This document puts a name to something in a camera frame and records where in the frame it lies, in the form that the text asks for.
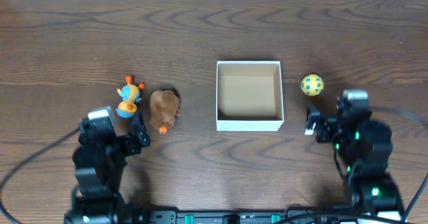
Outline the yellow ball with blue letters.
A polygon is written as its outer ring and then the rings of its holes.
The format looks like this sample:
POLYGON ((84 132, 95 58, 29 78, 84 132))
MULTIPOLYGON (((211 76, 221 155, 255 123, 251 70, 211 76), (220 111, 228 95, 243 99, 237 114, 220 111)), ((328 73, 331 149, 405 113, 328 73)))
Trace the yellow ball with blue letters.
POLYGON ((309 74, 302 79, 300 87, 307 96, 317 96, 324 91, 324 79, 318 74, 309 74))

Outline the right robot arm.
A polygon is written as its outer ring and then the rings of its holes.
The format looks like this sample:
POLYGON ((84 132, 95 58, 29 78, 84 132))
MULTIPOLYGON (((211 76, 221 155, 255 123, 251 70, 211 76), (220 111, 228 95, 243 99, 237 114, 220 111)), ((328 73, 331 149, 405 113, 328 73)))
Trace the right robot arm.
POLYGON ((366 102, 339 100, 337 104, 336 114, 322 114, 309 104, 305 134, 315 134, 318 143, 330 143, 334 159, 341 158, 346 165, 347 171, 339 175, 350 210, 371 215, 392 211, 401 216, 401 195, 387 172, 393 150, 391 128, 371 118, 366 102))

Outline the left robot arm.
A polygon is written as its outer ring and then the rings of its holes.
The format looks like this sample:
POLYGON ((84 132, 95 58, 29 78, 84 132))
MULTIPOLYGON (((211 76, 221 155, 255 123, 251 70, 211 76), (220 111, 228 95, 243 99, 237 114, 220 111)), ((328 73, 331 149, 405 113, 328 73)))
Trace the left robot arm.
POLYGON ((128 156, 150 146, 150 137, 141 112, 131 117, 133 132, 118 136, 110 111, 93 111, 82 119, 80 147, 73 154, 78 186, 72 194, 72 208, 65 224, 148 223, 148 211, 126 203, 120 183, 128 156))

